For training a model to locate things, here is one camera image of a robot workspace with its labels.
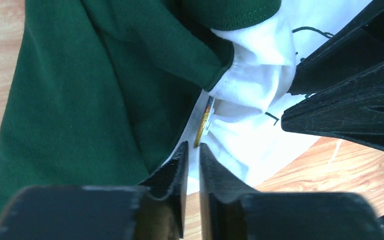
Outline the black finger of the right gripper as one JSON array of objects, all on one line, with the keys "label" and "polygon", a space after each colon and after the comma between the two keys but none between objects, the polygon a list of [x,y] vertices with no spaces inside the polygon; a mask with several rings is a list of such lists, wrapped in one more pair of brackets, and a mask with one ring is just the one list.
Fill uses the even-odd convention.
[{"label": "black finger of the right gripper", "polygon": [[287,109],[281,128],[384,152],[384,61]]}]

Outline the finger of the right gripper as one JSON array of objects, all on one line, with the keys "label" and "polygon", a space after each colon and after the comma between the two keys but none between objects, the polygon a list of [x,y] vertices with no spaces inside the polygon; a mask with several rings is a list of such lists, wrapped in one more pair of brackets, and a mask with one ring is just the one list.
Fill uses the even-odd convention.
[{"label": "finger of the right gripper", "polygon": [[384,62],[384,0],[373,0],[298,64],[288,93],[313,94]]}]

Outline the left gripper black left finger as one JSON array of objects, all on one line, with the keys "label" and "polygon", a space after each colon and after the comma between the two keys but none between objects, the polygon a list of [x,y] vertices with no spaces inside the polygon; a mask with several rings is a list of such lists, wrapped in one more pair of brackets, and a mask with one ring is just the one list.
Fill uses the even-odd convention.
[{"label": "left gripper black left finger", "polygon": [[35,185],[0,215],[0,240],[178,240],[184,236],[189,146],[138,185]]}]

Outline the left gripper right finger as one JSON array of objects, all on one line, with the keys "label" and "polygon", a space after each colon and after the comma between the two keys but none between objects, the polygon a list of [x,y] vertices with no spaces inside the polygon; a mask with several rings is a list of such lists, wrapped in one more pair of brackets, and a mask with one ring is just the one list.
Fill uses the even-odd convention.
[{"label": "left gripper right finger", "polygon": [[199,148],[204,240],[384,240],[373,208],[351,192],[261,192]]}]

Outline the white green garment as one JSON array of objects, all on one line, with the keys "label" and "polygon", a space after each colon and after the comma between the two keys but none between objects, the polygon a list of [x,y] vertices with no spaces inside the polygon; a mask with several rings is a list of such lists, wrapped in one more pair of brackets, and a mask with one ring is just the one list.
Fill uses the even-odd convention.
[{"label": "white green garment", "polygon": [[367,0],[27,0],[0,127],[0,212],[32,185],[134,185],[206,143],[257,185],[316,136],[282,130],[299,60]]}]

